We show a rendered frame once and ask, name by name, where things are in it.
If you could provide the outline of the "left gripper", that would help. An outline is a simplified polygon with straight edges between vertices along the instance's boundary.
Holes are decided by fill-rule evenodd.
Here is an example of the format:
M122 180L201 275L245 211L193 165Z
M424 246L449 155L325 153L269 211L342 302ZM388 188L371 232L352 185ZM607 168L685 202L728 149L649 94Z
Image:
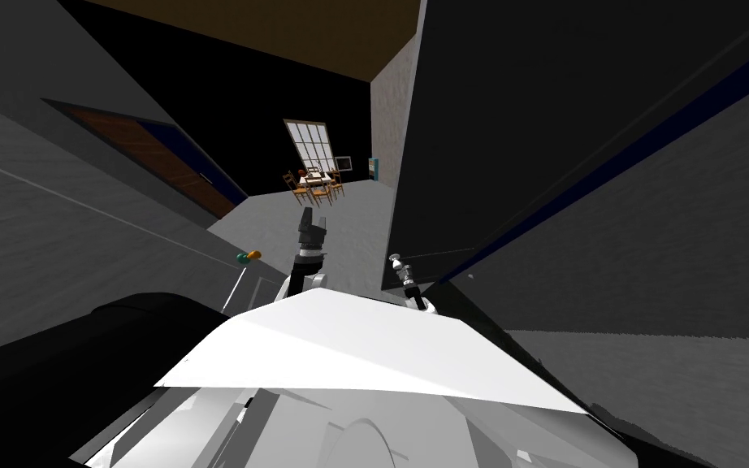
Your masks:
M313 224L313 208L305 207L298 226L298 241L303 250L321 250L327 234L327 218L320 218Z

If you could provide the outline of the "dining table with wooden chairs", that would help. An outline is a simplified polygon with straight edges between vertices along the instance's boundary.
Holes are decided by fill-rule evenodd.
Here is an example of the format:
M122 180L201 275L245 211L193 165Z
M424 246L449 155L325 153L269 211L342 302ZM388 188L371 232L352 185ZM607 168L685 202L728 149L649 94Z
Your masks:
M297 175L291 171L283 174L283 181L302 206L303 201L308 201L314 206L319 206L319 201L324 200L333 205L339 195L345 196L344 186L337 170L327 172L306 172L300 170Z

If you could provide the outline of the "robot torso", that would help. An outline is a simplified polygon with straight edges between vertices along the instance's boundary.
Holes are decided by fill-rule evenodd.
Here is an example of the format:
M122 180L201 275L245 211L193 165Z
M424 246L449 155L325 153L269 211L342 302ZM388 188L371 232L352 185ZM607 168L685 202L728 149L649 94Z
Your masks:
M88 468L639 468L465 323L316 288L228 317L156 372Z

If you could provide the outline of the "bright paned window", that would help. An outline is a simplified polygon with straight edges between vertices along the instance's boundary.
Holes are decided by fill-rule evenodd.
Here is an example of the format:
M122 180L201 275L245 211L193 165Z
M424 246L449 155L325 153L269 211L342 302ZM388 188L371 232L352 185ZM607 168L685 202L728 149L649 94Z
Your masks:
M310 172L337 170L325 123L285 119L284 125L305 170Z

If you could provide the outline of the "dark door leaf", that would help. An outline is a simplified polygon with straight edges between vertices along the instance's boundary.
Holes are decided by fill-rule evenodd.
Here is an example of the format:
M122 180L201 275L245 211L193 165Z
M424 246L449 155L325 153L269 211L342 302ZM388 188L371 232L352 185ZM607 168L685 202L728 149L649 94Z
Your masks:
M749 0L426 0L386 255L435 281L749 58Z

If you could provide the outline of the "brown wooden door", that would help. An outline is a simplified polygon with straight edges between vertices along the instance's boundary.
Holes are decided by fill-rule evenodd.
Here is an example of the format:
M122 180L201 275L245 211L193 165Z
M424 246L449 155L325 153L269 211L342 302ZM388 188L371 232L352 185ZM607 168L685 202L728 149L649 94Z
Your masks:
M215 219L224 219L248 198L200 146L172 123L49 98L44 102Z

